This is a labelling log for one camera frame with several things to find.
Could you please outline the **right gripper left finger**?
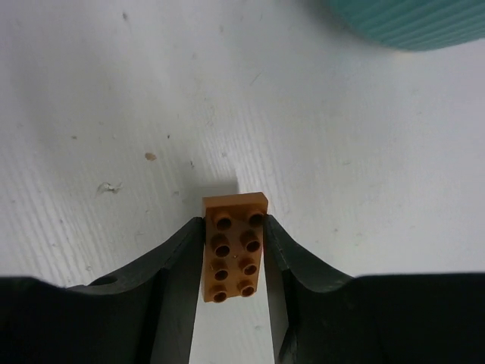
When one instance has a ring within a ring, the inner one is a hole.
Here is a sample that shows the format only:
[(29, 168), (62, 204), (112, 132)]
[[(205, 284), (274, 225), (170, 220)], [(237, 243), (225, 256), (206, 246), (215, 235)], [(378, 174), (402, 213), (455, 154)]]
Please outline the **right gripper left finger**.
[(90, 284), (1, 279), (3, 363), (189, 362), (205, 223)]

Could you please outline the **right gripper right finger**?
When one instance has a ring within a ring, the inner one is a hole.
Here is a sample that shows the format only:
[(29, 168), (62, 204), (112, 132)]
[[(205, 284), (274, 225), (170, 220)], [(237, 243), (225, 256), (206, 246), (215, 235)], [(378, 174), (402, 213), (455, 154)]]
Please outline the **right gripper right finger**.
[(264, 221), (278, 363), (482, 363), (481, 273), (351, 277)]

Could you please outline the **teal divided round container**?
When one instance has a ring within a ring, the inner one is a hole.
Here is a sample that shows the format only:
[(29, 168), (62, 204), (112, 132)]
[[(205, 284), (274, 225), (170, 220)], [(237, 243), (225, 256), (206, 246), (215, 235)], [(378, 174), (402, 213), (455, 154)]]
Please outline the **teal divided round container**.
[(482, 0), (329, 1), (357, 34), (382, 46), (423, 52), (484, 38)]

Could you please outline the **brown lego plate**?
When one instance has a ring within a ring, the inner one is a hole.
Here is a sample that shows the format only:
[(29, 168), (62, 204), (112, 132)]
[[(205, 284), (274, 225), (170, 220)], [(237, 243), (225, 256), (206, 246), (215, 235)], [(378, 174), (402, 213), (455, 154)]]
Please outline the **brown lego plate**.
[(202, 296), (206, 303), (250, 297), (258, 288), (268, 199), (262, 192), (202, 199), (205, 248)]

